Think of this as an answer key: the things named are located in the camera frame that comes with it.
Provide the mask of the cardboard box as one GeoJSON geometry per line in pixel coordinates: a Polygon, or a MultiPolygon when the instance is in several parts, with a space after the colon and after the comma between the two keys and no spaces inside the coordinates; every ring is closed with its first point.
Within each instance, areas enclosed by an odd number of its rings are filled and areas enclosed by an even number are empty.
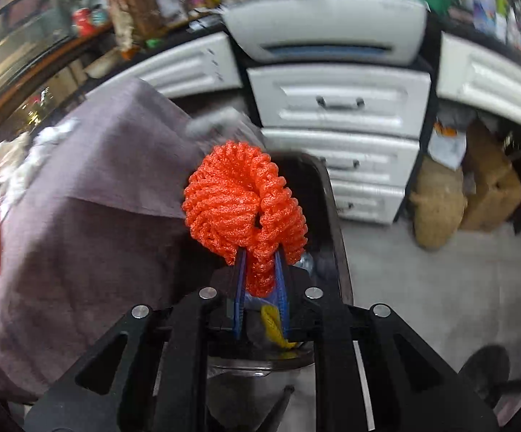
{"type": "Polygon", "coordinates": [[[491,232],[520,206],[521,182],[501,143],[480,120],[466,131],[467,150],[463,161],[466,179],[475,182],[475,192],[467,194],[461,229],[491,232]]]}

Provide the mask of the yellow sponge cloth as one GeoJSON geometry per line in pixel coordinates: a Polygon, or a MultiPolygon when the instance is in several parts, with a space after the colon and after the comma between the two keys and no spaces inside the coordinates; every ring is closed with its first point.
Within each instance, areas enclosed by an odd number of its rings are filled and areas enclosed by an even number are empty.
{"type": "Polygon", "coordinates": [[[277,307],[271,304],[262,305],[260,309],[262,325],[266,330],[266,338],[281,349],[290,350],[296,348],[298,344],[289,342],[284,336],[281,325],[280,313],[277,307]]]}

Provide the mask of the white drawer cabinet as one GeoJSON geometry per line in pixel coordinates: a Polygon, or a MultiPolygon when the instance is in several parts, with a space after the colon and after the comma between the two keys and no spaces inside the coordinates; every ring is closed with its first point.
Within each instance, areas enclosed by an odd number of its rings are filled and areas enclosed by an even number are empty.
{"type": "Polygon", "coordinates": [[[421,153],[432,78],[362,63],[244,66],[224,31],[173,45],[112,76],[88,96],[139,79],[169,99],[235,90],[271,150],[319,158],[342,219],[397,219],[421,153]]]}

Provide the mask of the dark brown trash bin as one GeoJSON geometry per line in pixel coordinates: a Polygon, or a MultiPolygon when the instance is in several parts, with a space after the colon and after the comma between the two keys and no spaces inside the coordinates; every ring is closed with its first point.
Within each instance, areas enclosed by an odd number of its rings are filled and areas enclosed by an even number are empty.
{"type": "Polygon", "coordinates": [[[259,315],[245,307],[245,257],[237,257],[233,296],[227,321],[215,316],[211,325],[211,363],[238,373],[273,373],[315,367],[316,428],[350,431],[367,426],[360,374],[351,335],[351,278],[340,220],[325,166],[301,152],[274,152],[272,160],[303,209],[308,227],[309,269],[275,257],[276,297],[286,340],[300,346],[291,354],[261,346],[259,315]]]}

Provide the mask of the white printed snack wrapper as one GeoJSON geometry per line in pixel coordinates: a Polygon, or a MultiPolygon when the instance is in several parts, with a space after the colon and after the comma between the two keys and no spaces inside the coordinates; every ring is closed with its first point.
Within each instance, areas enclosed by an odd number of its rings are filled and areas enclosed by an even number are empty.
{"type": "Polygon", "coordinates": [[[33,138],[22,133],[0,142],[0,222],[17,205],[59,144],[77,129],[80,120],[69,117],[42,129],[33,138]]]}

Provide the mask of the wooden railing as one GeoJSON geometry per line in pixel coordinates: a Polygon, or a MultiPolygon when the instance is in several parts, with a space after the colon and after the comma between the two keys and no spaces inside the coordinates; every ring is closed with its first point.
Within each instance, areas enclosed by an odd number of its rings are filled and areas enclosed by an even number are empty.
{"type": "Polygon", "coordinates": [[[78,59],[83,52],[90,49],[102,37],[113,32],[113,23],[104,23],[93,29],[89,35],[71,38],[67,42],[56,44],[49,52],[45,52],[35,62],[30,63],[26,69],[12,79],[0,94],[0,127],[38,86],[78,59]]]}

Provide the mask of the red tin can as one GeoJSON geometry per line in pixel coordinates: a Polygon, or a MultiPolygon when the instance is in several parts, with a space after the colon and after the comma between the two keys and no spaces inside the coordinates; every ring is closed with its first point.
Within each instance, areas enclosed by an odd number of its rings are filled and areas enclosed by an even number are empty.
{"type": "Polygon", "coordinates": [[[90,36],[94,33],[95,26],[92,20],[92,11],[89,8],[74,11],[72,19],[79,37],[90,36]]]}

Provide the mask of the orange foam fruit net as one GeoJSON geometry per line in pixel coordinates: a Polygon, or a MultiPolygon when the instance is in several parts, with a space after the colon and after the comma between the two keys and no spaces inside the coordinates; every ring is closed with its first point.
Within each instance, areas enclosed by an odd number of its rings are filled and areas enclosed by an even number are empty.
{"type": "Polygon", "coordinates": [[[303,209],[258,146],[232,140],[216,145],[189,176],[181,209],[192,238],[227,264],[246,251],[246,290],[254,297],[273,291],[279,249],[289,264],[304,253],[303,209]]]}

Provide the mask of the white printer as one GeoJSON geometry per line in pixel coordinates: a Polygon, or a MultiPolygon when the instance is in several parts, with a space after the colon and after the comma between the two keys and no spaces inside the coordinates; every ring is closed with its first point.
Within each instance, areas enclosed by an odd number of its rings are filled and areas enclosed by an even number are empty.
{"type": "Polygon", "coordinates": [[[408,66],[427,23],[421,0],[248,0],[222,20],[259,63],[367,62],[408,66]]]}

